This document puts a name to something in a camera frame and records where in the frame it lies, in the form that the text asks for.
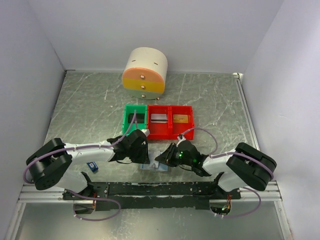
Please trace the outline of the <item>grey card holder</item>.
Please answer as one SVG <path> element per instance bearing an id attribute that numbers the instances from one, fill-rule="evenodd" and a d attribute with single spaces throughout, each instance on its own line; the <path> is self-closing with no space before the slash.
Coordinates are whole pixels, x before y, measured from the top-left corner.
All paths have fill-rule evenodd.
<path id="1" fill-rule="evenodd" d="M 141 171 L 150 171 L 150 172 L 160 172 L 167 173 L 169 172 L 169 167 L 163 163 L 156 161 L 156 157 L 162 154 L 162 151 L 149 151 L 149 164 L 142 163 L 139 165 L 139 170 Z"/>

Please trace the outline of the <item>green plastic bin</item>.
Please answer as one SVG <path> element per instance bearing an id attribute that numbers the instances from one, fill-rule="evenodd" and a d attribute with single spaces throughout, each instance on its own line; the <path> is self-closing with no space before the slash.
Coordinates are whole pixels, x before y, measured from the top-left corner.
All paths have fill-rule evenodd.
<path id="1" fill-rule="evenodd" d="M 132 122 L 134 113 L 136 112 L 136 122 L 137 128 L 142 130 L 147 128 L 147 113 L 148 107 L 147 105 L 139 104 L 126 104 L 124 107 L 124 114 L 123 114 L 123 122 L 122 122 L 122 133 L 127 133 L 128 136 L 132 131 L 136 130 L 136 123 L 133 122 L 129 131 L 128 128 Z"/>

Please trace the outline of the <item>red double plastic bin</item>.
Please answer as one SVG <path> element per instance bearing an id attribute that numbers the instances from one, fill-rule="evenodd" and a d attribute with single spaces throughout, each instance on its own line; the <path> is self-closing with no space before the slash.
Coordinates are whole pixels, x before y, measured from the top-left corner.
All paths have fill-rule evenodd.
<path id="1" fill-rule="evenodd" d="M 152 123 L 151 114 L 167 114 L 167 123 Z M 173 115 L 188 115 L 188 123 L 173 123 Z M 194 138 L 195 127 L 193 108 L 190 105 L 148 105 L 147 129 L 149 140 L 176 140 L 178 135 L 184 134 L 188 140 Z"/>

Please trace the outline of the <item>blue card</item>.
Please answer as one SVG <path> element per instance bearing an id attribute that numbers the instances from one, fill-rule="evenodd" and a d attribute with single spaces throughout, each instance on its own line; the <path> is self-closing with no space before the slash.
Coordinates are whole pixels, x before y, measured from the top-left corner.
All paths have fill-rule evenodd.
<path id="1" fill-rule="evenodd" d="M 95 162 L 88 162 L 87 166 L 89 167 L 89 169 L 95 173 L 99 170 L 99 167 L 97 166 L 97 164 Z"/>

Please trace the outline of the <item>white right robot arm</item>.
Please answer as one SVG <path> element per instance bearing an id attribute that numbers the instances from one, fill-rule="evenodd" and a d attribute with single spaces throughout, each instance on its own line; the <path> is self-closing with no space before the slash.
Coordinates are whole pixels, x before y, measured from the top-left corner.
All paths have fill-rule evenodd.
<path id="1" fill-rule="evenodd" d="M 247 186 L 264 191 L 277 167 L 273 158 L 244 142 L 229 152 L 209 155 L 200 153 L 189 140 L 181 140 L 170 144 L 155 160 L 172 168 L 188 166 L 200 177 L 217 177 L 212 193 L 218 199 Z"/>

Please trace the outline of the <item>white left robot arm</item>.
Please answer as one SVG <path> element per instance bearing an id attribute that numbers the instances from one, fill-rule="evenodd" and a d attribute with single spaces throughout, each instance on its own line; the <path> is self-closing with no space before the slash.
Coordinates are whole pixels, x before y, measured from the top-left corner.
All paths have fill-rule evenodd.
<path id="1" fill-rule="evenodd" d="M 119 162 L 126 158 L 132 163 L 148 164 L 148 129 L 136 129 L 129 135 L 109 138 L 91 144 L 64 143 L 54 138 L 26 160 L 23 180 L 39 191 L 51 187 L 71 190 L 81 199 L 89 199 L 94 192 L 85 172 L 72 166 L 90 162 Z"/>

